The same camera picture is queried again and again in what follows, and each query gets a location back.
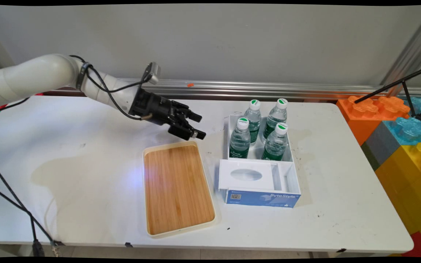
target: plastic bottle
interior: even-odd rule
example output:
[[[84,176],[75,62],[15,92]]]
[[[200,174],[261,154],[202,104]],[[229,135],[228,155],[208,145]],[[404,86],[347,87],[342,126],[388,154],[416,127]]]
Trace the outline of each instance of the plastic bottle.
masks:
[[[264,152],[262,153],[262,160],[282,160],[285,148],[287,148],[289,144],[287,130],[288,126],[285,123],[277,123],[275,130],[266,140]]]
[[[239,118],[235,130],[230,137],[231,158],[247,158],[251,135],[249,134],[249,121],[247,118]]]
[[[261,112],[259,108],[261,103],[259,100],[251,100],[249,108],[244,113],[244,117],[249,121],[249,134],[251,135],[251,143],[256,142],[258,138],[259,125],[261,124]]]
[[[264,139],[267,139],[269,134],[274,131],[277,123],[285,123],[287,121],[287,103],[288,101],[286,99],[278,99],[276,106],[269,112],[266,120],[266,128],[264,128]]]

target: white table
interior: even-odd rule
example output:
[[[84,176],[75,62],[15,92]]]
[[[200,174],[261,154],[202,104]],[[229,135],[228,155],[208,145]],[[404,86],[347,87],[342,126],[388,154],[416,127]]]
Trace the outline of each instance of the white table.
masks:
[[[144,148],[181,139],[168,126],[125,118],[84,97],[34,96],[0,113],[0,172],[22,203],[66,245],[401,253],[413,242],[334,104],[289,103],[291,148],[302,197],[295,208],[227,205],[214,182],[224,125],[248,102],[179,100],[203,116],[191,124],[217,224],[147,235]],[[267,115],[274,103],[262,103]],[[10,196],[0,181],[0,190]],[[47,238],[37,228],[43,243]],[[0,197],[0,243],[32,243],[30,219]]]

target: white bottle cap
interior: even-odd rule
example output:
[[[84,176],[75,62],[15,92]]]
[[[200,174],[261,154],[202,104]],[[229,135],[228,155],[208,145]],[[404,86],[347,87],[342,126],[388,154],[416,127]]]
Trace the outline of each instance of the white bottle cap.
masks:
[[[287,108],[287,103],[289,102],[286,99],[281,98],[277,100],[276,106],[283,110],[284,108]]]
[[[276,125],[276,129],[275,129],[275,131],[276,131],[276,133],[277,133],[277,134],[279,134],[279,135],[284,135],[285,133],[287,133],[288,128],[289,128],[289,127],[288,127],[285,123],[283,123],[283,122],[279,122],[279,123],[277,123],[277,125]]]
[[[247,118],[239,118],[237,121],[237,128],[240,130],[246,130],[249,127],[249,121]]]
[[[259,102],[259,100],[251,100],[249,102],[249,108],[251,110],[259,110],[261,108],[261,103]]]

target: white robotic arm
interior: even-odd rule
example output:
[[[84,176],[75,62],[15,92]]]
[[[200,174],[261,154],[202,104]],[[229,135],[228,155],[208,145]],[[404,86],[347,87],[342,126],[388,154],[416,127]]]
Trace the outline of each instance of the white robotic arm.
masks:
[[[82,72],[84,62],[77,58],[61,54],[44,55],[34,58],[20,65],[0,69],[0,106],[22,100],[31,95],[51,91],[62,87],[77,87],[77,80]],[[158,67],[156,74],[151,73],[152,63],[147,73],[150,73],[150,82],[158,81]],[[80,91],[98,102],[118,108],[124,114],[137,115],[142,119],[162,125],[170,125],[169,133],[189,140],[190,137],[203,139],[205,133],[194,129],[188,124],[186,118],[199,122],[201,116],[189,110],[187,105],[168,100],[154,93],[149,93],[140,86],[133,86],[119,90],[110,95],[114,98],[118,107],[113,103],[109,94],[95,85],[87,78],[82,80]],[[116,90],[129,83],[118,80],[115,77],[99,72],[108,90]],[[89,75],[97,84],[102,85],[97,75]]]
[[[0,69],[0,106],[57,88],[75,88],[82,64],[76,58],[51,54]],[[105,73],[99,72],[99,74],[111,90],[128,84]],[[100,83],[96,75],[91,77]],[[81,91],[93,100],[116,108],[108,94],[100,90],[87,77],[83,80]],[[129,111],[136,92],[137,87],[130,87],[112,93],[112,96],[124,111]]]

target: green label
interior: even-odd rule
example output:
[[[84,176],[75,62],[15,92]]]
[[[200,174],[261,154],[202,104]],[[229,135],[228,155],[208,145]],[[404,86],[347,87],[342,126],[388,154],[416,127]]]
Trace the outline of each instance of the green label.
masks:
[[[259,128],[257,130],[250,130],[249,134],[251,135],[251,143],[254,143],[258,138]]]
[[[274,129],[275,129],[275,127],[274,127],[274,128],[272,128],[271,126],[269,126],[269,125],[266,123],[266,128],[264,128],[264,139],[267,139],[267,138],[268,138],[268,136],[269,136],[269,134],[271,134],[271,133],[274,131]]]
[[[247,158],[248,157],[248,151],[249,148],[247,148],[246,150],[243,151],[238,151],[235,150],[231,145],[230,145],[230,155],[229,157],[231,158]]]
[[[282,160],[282,156],[284,154],[282,153],[281,155],[271,155],[270,153],[268,153],[266,151],[266,148],[264,148],[264,153],[262,153],[262,160]]]

